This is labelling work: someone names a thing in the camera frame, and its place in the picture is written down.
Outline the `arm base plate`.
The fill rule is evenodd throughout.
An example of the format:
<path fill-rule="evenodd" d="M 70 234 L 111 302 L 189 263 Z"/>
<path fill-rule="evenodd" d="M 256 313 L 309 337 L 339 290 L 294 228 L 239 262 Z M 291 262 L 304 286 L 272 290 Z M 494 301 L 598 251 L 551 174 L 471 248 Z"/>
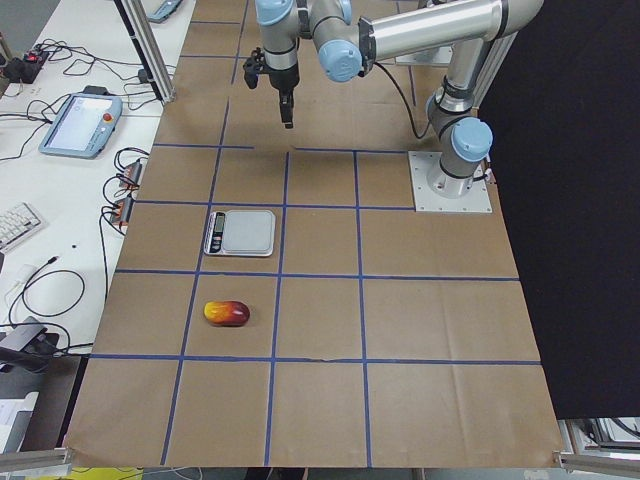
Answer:
<path fill-rule="evenodd" d="M 491 214 L 486 175 L 480 165 L 466 179 L 448 176 L 440 152 L 409 151 L 414 208 L 418 213 Z"/>

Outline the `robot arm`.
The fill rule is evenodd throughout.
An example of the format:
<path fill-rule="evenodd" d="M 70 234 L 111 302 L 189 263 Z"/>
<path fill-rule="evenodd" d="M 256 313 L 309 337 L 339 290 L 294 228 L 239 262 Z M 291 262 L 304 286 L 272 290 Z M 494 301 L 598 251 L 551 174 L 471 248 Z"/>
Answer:
<path fill-rule="evenodd" d="M 261 46 L 243 65 L 251 89 L 266 75 L 279 95 L 280 116 L 293 126 L 299 83 L 298 48 L 314 43 L 326 76 L 338 83 L 363 77 L 382 61 L 440 46 L 452 57 L 441 86 L 426 103 L 428 127 L 442 145 L 427 175 L 431 190 L 449 199 L 466 195 L 493 143 L 490 127 L 471 116 L 474 89 L 493 44 L 529 24 L 540 1 L 433 2 L 411 12 L 354 21 L 348 1 L 258 1 Z"/>

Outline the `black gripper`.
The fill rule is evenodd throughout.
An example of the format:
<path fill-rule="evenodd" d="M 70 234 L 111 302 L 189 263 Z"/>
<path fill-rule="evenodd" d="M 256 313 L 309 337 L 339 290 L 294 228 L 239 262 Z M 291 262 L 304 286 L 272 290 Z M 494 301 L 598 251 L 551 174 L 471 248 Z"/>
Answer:
<path fill-rule="evenodd" d="M 272 68 L 269 72 L 269 81 L 273 88 L 279 93 L 279 110 L 281 121 L 286 129 L 292 129 L 294 100 L 293 93 L 299 84 L 299 65 L 295 63 L 293 66 L 277 70 Z"/>

